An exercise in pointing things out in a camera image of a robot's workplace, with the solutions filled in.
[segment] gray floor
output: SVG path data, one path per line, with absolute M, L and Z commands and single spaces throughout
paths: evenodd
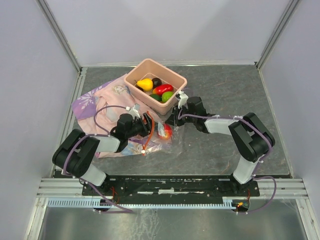
M 184 76 L 194 96 L 202 98 L 208 113 L 245 115 L 256 113 L 274 135 L 276 145 L 272 154 L 258 170 L 263 175 L 287 175 L 289 168 L 280 143 L 268 100 L 253 65 L 172 66 Z M 131 67 L 90 67 L 82 94 L 128 73 Z M 231 174 L 240 155 L 230 136 L 204 134 L 192 124 L 184 127 L 181 154 L 155 152 L 101 158 L 94 164 L 110 175 L 214 175 Z
M 264 204 L 251 200 L 252 209 Z M 236 215 L 216 209 L 134 209 L 98 214 L 87 208 L 46 209 L 41 240 L 307 240 L 294 199 Z

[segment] toy fruit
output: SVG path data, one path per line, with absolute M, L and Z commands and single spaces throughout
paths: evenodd
M 154 88 L 159 87 L 159 86 L 162 85 L 162 82 L 161 82 L 160 78 L 157 78 L 157 77 L 153 78 L 152 82 L 153 82 L 153 87 Z
M 135 85 L 135 87 L 136 87 L 137 89 L 139 89 L 140 91 L 144 92 L 144 90 L 143 90 L 141 87 L 139 87 L 139 86 L 137 86 L 137 85 Z
M 159 101 L 159 102 L 162 100 L 162 98 L 161 98 L 159 95 L 157 95 L 157 94 L 151 94 L 151 95 L 149 95 L 149 96 L 152 97 L 153 99 Z
M 145 78 L 136 82 L 138 87 L 142 88 L 144 91 L 150 91 L 154 87 L 154 83 L 150 78 Z
M 161 86 L 157 86 L 155 89 L 153 89 L 152 93 L 157 94 L 159 96 L 162 96 L 165 92 L 172 92 L 174 90 L 174 87 L 170 84 L 163 84 Z
M 158 124 L 158 137 L 163 140 L 168 140 L 172 136 L 172 129 L 168 124 Z
M 166 102 L 169 100 L 169 98 L 172 97 L 174 93 L 172 91 L 166 91 L 164 94 L 162 94 L 162 102 Z

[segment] red fruit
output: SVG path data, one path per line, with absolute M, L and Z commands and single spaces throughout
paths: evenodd
M 160 132 L 158 131 L 157 132 L 158 137 L 163 139 L 163 140 L 170 139 L 171 136 L 172 136 L 172 133 L 173 133 L 170 125 L 165 123 L 165 124 L 163 124 L 163 128 L 164 128 L 164 133 L 163 133 L 163 131 L 160 131 Z
M 152 93 L 157 94 L 159 96 L 162 96 L 165 92 L 173 92 L 174 87 L 170 84 L 163 84 L 161 86 L 157 86 L 155 89 L 153 89 Z

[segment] white panel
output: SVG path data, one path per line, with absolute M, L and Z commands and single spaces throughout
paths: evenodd
M 320 220 L 320 1 L 303 0 L 262 68 L 295 176 Z
M 1 1 L 0 22 L 0 238 L 20 240 L 77 73 L 36 1 Z
M 82 66 L 258 61 L 289 0 L 47 0 Z

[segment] pink plastic container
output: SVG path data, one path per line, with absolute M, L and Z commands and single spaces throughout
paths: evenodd
M 145 92 L 136 88 L 136 81 L 145 78 L 159 78 L 161 79 L 162 84 L 172 85 L 174 92 L 173 96 L 170 97 L 167 102 L 161 103 L 150 97 Z M 177 103 L 177 91 L 182 90 L 187 85 L 187 79 L 161 65 L 160 63 L 147 58 L 124 77 L 124 83 L 128 86 L 133 96 L 141 100 L 150 108 L 156 110 L 161 115 L 165 115 L 175 105 L 175 103 Z

